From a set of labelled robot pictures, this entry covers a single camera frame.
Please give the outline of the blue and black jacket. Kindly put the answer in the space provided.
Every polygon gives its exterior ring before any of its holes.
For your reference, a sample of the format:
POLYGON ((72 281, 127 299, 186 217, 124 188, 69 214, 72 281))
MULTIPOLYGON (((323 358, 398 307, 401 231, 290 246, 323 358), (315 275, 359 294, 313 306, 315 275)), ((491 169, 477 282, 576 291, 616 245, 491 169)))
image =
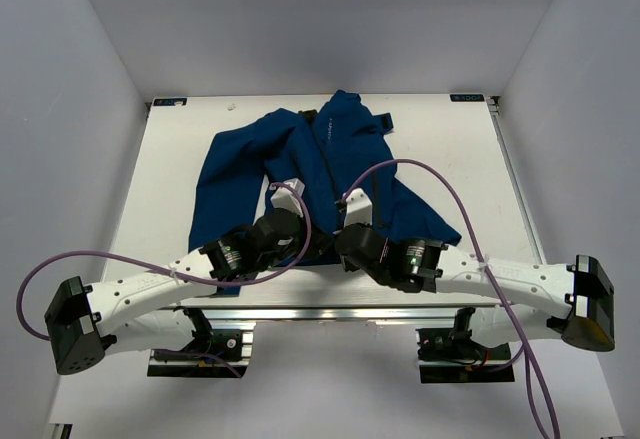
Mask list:
MULTIPOLYGON (((338 90, 319 112, 281 108, 217 133, 195 189, 188 252, 253 224, 265 175, 270 183, 300 179, 313 225, 331 235, 343 224, 336 201, 368 168, 393 159, 384 138, 393 127, 390 113, 374 115, 358 94, 338 90)), ((359 186, 373 202, 373 228, 394 241, 423 237, 457 246, 461 234, 396 171, 378 169, 359 186)))

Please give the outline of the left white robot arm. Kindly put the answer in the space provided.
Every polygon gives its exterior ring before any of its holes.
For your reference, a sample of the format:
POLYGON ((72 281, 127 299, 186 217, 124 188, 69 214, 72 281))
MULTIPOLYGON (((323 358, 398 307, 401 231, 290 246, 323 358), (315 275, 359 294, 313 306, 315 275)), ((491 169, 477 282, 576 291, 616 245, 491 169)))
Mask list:
POLYGON ((331 242, 314 223, 276 208, 158 272, 147 267, 141 274, 93 284, 67 279, 44 314, 56 371, 76 374, 135 346, 179 348, 188 357, 202 357, 212 337, 203 315, 173 312, 170 305, 209 296, 224 284, 237 287, 290 259, 314 260, 331 242))

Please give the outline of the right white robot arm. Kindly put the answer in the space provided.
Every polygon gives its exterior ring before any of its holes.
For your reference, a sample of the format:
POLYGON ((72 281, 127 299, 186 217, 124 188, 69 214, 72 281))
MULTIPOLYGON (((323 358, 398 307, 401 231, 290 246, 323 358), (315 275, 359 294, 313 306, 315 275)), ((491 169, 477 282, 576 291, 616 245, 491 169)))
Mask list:
POLYGON ((506 299, 530 339, 559 338, 593 352, 615 347, 614 287, 594 257, 579 255, 568 265, 482 261, 440 241, 392 241, 364 224, 339 232, 335 249, 346 269, 404 293, 506 299))

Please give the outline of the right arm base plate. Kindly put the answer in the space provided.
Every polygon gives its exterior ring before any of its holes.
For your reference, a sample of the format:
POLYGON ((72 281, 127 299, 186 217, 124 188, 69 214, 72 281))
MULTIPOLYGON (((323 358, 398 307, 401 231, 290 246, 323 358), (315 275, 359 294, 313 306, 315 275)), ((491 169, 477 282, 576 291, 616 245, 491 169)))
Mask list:
POLYGON ((470 338, 454 339, 447 328, 418 328, 417 363, 422 384, 513 383, 508 344, 488 348, 470 338))

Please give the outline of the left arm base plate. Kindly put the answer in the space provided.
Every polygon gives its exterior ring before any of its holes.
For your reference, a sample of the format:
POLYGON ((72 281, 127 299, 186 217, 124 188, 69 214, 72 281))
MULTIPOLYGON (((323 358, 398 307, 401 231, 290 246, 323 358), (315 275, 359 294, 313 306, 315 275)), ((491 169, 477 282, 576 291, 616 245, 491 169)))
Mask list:
POLYGON ((195 308, 177 309, 180 319, 191 323, 183 346, 153 349, 148 377, 240 379, 251 357, 253 326, 214 322, 195 308))

